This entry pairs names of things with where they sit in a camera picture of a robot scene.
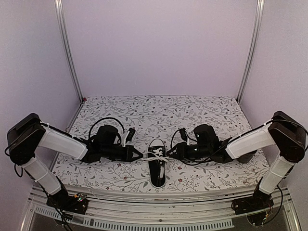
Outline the black white canvas sneaker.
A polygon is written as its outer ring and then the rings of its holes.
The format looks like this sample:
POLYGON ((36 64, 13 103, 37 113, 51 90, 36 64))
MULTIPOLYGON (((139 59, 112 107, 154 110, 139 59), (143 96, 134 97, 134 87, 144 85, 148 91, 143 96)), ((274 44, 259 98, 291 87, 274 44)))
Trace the black white canvas sneaker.
POLYGON ((162 188, 166 183, 165 166, 169 161, 164 142, 159 138, 153 139, 143 154, 143 159, 148 163, 151 185, 162 188))

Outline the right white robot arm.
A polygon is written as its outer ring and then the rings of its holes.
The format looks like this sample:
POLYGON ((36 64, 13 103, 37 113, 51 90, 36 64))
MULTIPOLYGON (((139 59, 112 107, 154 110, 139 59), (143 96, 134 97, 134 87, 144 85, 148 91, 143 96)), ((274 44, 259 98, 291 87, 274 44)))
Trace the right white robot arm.
POLYGON ((282 111, 274 113, 272 119, 235 138, 220 141, 214 128, 207 124, 194 130, 195 144, 188 144, 188 136, 182 131, 183 142, 167 151, 167 156, 198 165, 207 161, 228 163, 237 160, 247 163, 257 150, 275 145, 279 154, 269 171, 258 183, 257 193, 249 198, 249 206, 259 210, 267 203, 268 197, 284 179, 293 166, 300 162, 308 149, 307 129, 282 111))

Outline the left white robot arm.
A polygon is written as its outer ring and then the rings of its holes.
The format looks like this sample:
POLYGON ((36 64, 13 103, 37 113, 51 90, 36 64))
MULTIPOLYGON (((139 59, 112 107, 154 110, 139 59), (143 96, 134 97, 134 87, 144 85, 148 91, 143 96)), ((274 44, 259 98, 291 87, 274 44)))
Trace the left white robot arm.
POLYGON ((72 203, 71 197, 63 192, 61 181, 36 157, 36 149, 47 148, 84 163, 98 162, 101 158, 131 163, 143 158, 141 152, 127 144, 134 134, 133 128, 124 130, 121 135, 117 128, 103 125, 87 139, 77 138, 42 122, 37 114, 31 113, 8 131, 8 146, 4 153, 53 196, 61 209, 67 209, 72 203))

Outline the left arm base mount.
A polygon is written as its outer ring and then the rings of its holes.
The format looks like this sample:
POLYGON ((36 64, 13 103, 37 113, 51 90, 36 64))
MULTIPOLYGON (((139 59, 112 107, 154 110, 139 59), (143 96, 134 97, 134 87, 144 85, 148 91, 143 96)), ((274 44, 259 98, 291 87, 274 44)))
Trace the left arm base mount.
POLYGON ((62 189, 54 195, 49 194, 46 204, 62 211, 84 215, 86 214, 89 200, 83 194, 78 193, 71 196, 66 190, 62 189))

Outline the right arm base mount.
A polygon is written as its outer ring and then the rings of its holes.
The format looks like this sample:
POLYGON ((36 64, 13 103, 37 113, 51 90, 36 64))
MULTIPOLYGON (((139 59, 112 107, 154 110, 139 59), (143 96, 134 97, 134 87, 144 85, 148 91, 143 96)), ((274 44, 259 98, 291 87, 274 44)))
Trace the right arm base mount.
POLYGON ((274 202, 270 194, 255 192, 251 196, 234 199, 231 203, 231 208, 236 215, 239 215, 270 208, 273 205, 274 202))

